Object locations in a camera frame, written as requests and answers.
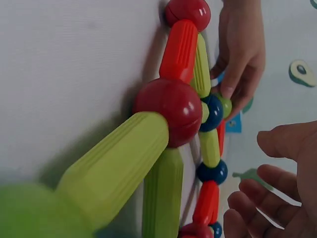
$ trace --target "hand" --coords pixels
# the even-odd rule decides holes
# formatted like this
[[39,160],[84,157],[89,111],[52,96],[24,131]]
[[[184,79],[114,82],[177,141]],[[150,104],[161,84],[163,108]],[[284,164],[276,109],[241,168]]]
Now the hand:
[[211,79],[225,69],[218,89],[231,98],[234,117],[253,97],[265,67],[264,28],[260,0],[224,0],[219,20],[219,57]]
[[[297,162],[297,175],[271,165],[260,166],[258,175],[302,205],[291,205],[254,180],[243,180],[240,191],[228,199],[230,209],[224,214],[225,237],[317,237],[317,121],[260,132],[258,144],[270,157]],[[284,230],[273,226],[256,208]]]

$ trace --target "toy structure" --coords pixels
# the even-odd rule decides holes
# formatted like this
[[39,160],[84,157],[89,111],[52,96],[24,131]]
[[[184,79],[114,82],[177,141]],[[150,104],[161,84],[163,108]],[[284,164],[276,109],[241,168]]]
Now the toy structure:
[[[231,102],[211,95],[204,39],[211,12],[204,0],[172,0],[159,79],[136,97],[133,113],[63,175],[52,191],[40,184],[0,188],[0,237],[92,238],[143,181],[143,238],[218,238],[220,159]],[[193,223],[179,229],[183,162],[178,147],[198,132],[203,182]]]

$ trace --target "navy blue ball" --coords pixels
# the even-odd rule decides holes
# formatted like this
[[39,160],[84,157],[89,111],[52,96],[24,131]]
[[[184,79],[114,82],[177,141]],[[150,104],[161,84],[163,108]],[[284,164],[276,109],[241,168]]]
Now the navy blue ball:
[[201,182],[213,180],[220,185],[228,176],[228,168],[223,160],[220,160],[215,168],[209,168],[204,163],[201,163],[196,170],[196,174]]
[[220,238],[222,234],[222,227],[219,222],[215,222],[214,224],[209,224],[209,226],[213,229],[213,238]]
[[207,121],[201,124],[199,131],[207,132],[216,129],[223,118],[223,107],[221,101],[213,94],[201,99],[201,101],[208,105],[209,116]]

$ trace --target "avocado sticker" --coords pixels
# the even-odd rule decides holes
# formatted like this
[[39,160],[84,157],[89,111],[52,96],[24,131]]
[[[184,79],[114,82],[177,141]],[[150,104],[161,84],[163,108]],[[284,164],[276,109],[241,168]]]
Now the avocado sticker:
[[317,0],[311,0],[311,5],[317,9]]
[[248,104],[242,109],[242,113],[246,113],[248,110],[250,110],[251,106],[253,103],[253,98],[251,98],[251,100],[248,102]]
[[249,169],[247,171],[245,171],[244,173],[240,174],[240,173],[233,173],[232,176],[234,178],[239,177],[242,180],[244,179],[253,179],[255,181],[257,181],[258,183],[260,183],[262,186],[266,187],[268,190],[272,191],[273,187],[269,184],[267,184],[266,182],[264,182],[257,174],[257,169]]
[[295,60],[290,64],[289,76],[293,82],[306,87],[315,87],[317,85],[313,71],[303,60]]

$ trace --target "white surface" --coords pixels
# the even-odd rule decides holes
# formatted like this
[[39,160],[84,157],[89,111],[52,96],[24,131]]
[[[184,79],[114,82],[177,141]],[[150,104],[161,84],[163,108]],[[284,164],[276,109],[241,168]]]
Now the white surface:
[[[127,118],[141,85],[158,77],[167,39],[160,12],[166,3],[2,1],[0,183],[40,180],[55,186],[69,165]],[[212,50],[222,3],[209,4]],[[189,209],[184,223],[193,212],[186,203],[195,166],[188,145],[182,154],[182,211]],[[107,237],[140,237],[141,208],[142,185],[104,231]]]

